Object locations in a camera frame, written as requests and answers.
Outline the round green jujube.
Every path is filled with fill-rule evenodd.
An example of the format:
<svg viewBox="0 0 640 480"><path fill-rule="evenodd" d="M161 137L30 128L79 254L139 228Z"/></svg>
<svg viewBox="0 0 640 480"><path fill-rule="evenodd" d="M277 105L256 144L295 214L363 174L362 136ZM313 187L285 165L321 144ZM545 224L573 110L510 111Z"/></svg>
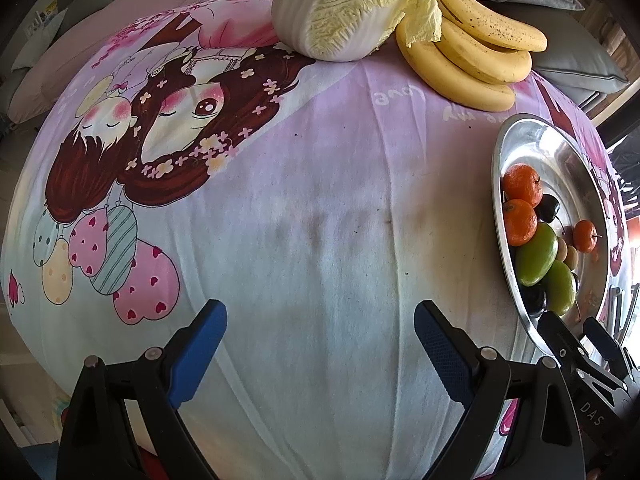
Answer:
<svg viewBox="0 0 640 480"><path fill-rule="evenodd" d="M555 261L542 279L547 296L547 309L562 316L574 306L577 286L574 274L562 261Z"/></svg>

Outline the brown longan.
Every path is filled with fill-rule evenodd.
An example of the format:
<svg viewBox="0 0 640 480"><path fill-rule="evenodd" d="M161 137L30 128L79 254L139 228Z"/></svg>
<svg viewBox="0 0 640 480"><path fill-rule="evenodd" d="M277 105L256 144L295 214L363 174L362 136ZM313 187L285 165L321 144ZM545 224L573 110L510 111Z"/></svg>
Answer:
<svg viewBox="0 0 640 480"><path fill-rule="evenodd" d="M571 271L575 271L579 262L579 252L574 246L568 245L566 248L566 256L563 262Z"/></svg>
<svg viewBox="0 0 640 480"><path fill-rule="evenodd" d="M558 251L556 252L555 259L558 261L564 261L567 256L567 244L563 237L558 236Z"/></svg>

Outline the elongated green jujube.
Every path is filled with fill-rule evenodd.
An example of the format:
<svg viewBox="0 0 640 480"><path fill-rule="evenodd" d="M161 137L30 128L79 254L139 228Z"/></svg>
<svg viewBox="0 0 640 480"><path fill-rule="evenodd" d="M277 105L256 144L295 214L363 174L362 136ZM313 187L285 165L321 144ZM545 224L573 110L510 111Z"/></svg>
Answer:
<svg viewBox="0 0 640 480"><path fill-rule="evenodd" d="M551 268L558 247L552 227L539 223L534 236L515 254L514 271L518 284L530 287L540 282Z"/></svg>

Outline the orange tangerine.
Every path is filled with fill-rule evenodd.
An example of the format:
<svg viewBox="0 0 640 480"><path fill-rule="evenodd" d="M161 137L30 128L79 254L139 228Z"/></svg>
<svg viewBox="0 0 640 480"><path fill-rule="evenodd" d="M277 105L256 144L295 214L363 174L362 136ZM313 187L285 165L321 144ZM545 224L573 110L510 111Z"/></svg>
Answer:
<svg viewBox="0 0 640 480"><path fill-rule="evenodd" d="M578 252L590 254L596 248L599 234L596 226L589 220L578 221L573 228L573 242Z"/></svg>
<svg viewBox="0 0 640 480"><path fill-rule="evenodd" d="M501 185L509 200L524 200L532 207L537 207L544 195L538 172L526 164L514 164L506 170Z"/></svg>
<svg viewBox="0 0 640 480"><path fill-rule="evenodd" d="M506 240L512 247L528 243L536 233L537 216L525 200L508 200L502 208Z"/></svg>

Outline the dark cherry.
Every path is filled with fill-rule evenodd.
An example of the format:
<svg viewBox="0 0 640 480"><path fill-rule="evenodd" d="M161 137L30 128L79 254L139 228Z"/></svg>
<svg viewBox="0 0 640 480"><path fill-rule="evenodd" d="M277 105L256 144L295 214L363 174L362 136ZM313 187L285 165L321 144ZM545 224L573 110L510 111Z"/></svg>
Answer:
<svg viewBox="0 0 640 480"><path fill-rule="evenodd" d="M540 202L534 208L534 211L536 212L536 216L539 221L551 223L558 216L560 211L560 202L555 196L544 193Z"/></svg>

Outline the stainless steel round basin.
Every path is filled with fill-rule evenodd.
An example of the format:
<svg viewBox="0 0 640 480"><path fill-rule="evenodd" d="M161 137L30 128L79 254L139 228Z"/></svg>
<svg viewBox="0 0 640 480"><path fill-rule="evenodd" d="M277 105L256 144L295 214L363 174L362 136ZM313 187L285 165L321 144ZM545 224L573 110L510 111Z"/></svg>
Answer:
<svg viewBox="0 0 640 480"><path fill-rule="evenodd" d="M516 249L508 244L504 228L503 205L508 196L502 187L502 177L517 164L532 167L540 177L542 192L548 196L544 204L555 212L545 214L539 222L548 224L556 236L570 245L572 229L578 221L589 220L596 228L596 247L587 255L577 256L576 268L572 271L577 282L574 306L561 315L566 327L578 338L584 332L585 319L603 311L612 289L605 211L587 157L566 132L532 114L516 114L502 124L491 162L492 208L499 256L506 286L524 330L538 350L550 354L538 330L540 316L526 307L523 300L524 286L516 274Z"/></svg>

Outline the grey leather cushion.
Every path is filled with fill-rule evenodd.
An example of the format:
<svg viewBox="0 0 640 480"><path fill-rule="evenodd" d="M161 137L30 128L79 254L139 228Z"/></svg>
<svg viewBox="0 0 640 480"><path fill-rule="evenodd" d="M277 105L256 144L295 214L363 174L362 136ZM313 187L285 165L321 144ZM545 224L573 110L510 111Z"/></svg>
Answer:
<svg viewBox="0 0 640 480"><path fill-rule="evenodd" d="M546 35L547 50L532 54L534 71L585 112L628 86L612 56L567 11L521 3L496 3L494 9Z"/></svg>

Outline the middle yellow banana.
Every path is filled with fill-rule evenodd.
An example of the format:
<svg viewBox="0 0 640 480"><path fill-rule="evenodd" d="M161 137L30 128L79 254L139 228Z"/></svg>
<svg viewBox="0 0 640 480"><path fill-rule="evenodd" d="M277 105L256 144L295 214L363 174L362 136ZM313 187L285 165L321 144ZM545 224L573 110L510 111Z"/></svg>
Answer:
<svg viewBox="0 0 640 480"><path fill-rule="evenodd" d="M532 70L528 51L498 51L487 47L448 18L442 19L442 34L435 47L465 73L488 84L515 84Z"/></svg>

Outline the yellow banana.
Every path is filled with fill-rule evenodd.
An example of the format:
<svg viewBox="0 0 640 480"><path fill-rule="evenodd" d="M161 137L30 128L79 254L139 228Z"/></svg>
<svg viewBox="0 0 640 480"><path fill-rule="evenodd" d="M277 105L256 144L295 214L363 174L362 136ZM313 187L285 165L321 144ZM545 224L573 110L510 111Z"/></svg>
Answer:
<svg viewBox="0 0 640 480"><path fill-rule="evenodd" d="M465 73L450 62L432 42L408 46L405 22L395 32L398 48L410 67L435 92L451 102L484 110L506 112L515 103L515 94L506 84L488 84Z"/></svg>
<svg viewBox="0 0 640 480"><path fill-rule="evenodd" d="M498 51L487 47L448 18L442 19L442 34L435 47L465 73L488 84L515 84L532 70L528 51Z"/></svg>

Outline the pink cartoon print tablecloth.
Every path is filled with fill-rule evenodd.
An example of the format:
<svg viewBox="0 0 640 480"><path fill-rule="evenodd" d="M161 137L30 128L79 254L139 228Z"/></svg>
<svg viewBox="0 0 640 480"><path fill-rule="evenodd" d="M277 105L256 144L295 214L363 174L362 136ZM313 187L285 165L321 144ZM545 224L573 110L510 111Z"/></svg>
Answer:
<svg viewBox="0 0 640 480"><path fill-rule="evenodd" d="M17 180L1 287L64 390L96 354L229 325L181 415L225 479L417 479L456 426L413 329L431 299L478 344L538 353L502 270L503 114L433 92L394 40L321 63L270 0L122 20L81 63Z"/></svg>

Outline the bottom yellow banana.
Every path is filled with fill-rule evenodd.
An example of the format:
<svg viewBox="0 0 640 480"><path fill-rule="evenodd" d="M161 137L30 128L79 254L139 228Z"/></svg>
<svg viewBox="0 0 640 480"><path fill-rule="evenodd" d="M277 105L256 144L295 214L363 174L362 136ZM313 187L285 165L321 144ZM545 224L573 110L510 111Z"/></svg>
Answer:
<svg viewBox="0 0 640 480"><path fill-rule="evenodd" d="M435 92L451 102L484 110L506 112L515 103L515 94L506 84L488 84L465 73L450 62L432 42L408 46L405 22L395 32L398 48L410 67Z"/></svg>

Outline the top spotted banana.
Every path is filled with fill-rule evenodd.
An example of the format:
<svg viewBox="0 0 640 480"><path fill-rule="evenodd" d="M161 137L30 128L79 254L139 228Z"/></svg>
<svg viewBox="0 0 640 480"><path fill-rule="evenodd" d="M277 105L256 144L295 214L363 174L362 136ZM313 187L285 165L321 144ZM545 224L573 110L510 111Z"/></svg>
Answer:
<svg viewBox="0 0 640 480"><path fill-rule="evenodd" d="M529 52L544 52L546 35L538 28L508 18L477 0L439 0L445 14L465 32L488 44Z"/></svg>

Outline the napa cabbage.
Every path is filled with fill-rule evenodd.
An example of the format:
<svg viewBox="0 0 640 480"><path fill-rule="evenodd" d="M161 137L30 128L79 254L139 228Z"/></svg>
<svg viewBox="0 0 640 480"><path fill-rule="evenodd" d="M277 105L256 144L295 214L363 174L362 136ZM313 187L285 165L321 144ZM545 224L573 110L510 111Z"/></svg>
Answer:
<svg viewBox="0 0 640 480"><path fill-rule="evenodd" d="M437 41L437 0L272 0L279 39L308 58L352 62L371 54L402 23L406 45Z"/></svg>

